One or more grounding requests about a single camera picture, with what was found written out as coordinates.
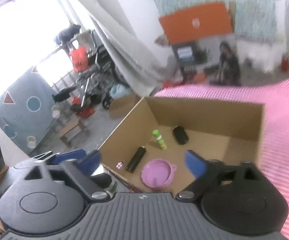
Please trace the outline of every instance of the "black thermos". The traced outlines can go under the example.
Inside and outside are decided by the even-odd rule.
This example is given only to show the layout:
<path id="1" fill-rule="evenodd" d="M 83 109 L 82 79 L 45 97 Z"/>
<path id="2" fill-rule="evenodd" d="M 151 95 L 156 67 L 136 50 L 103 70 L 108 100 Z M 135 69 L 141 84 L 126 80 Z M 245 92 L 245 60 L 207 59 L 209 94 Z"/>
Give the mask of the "black thermos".
<path id="1" fill-rule="evenodd" d="M 133 173 L 135 168 L 138 166 L 139 162 L 143 158 L 144 154 L 146 153 L 147 149 L 144 146 L 138 148 L 137 152 L 133 155 L 131 161 L 128 163 L 126 167 L 126 171 Z"/>

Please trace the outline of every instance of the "wooden stool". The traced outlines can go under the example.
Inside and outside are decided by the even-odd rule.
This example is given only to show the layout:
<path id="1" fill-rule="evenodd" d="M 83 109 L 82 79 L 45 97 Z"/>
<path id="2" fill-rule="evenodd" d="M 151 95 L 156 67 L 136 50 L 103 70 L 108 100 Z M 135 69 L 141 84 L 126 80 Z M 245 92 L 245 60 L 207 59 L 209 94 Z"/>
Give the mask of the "wooden stool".
<path id="1" fill-rule="evenodd" d="M 81 129 L 80 132 L 78 132 L 76 135 L 74 135 L 72 138 L 68 139 L 68 133 L 72 131 L 73 129 L 79 127 Z M 82 133 L 83 131 L 89 132 L 88 128 L 81 122 L 80 119 L 74 119 L 71 121 L 68 121 L 66 124 L 64 124 L 64 128 L 62 128 L 58 132 L 58 138 L 68 147 L 71 147 L 71 141 L 73 138 L 75 138 L 77 135 Z"/>

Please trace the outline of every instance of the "woman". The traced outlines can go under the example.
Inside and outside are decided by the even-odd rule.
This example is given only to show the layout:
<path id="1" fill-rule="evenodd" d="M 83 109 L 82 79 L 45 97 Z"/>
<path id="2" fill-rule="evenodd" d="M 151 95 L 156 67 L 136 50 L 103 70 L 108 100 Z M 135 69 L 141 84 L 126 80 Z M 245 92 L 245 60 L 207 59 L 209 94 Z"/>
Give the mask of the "woman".
<path id="1" fill-rule="evenodd" d="M 220 44 L 219 70 L 216 82 L 222 86 L 241 86 L 239 61 L 226 41 Z"/>

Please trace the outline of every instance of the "pink bed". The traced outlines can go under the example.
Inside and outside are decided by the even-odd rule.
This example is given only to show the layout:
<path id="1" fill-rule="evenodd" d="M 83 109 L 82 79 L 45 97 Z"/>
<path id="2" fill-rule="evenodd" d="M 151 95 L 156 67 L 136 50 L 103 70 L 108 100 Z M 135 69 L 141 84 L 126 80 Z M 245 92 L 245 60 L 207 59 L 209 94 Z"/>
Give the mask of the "pink bed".
<path id="1" fill-rule="evenodd" d="M 263 87 L 186 85 L 162 90 L 156 96 L 212 98 L 265 104 L 261 170 L 289 204 L 289 79 Z M 289 216 L 281 233 L 289 239 Z"/>

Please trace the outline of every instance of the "orange board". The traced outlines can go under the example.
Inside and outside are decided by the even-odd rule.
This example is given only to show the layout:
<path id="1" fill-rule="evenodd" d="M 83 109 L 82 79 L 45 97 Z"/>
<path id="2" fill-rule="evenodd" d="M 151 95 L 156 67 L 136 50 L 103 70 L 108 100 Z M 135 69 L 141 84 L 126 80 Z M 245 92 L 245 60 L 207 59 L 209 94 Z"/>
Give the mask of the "orange board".
<path id="1" fill-rule="evenodd" d="M 225 3 L 205 3 L 159 18 L 171 45 L 233 33 Z"/>

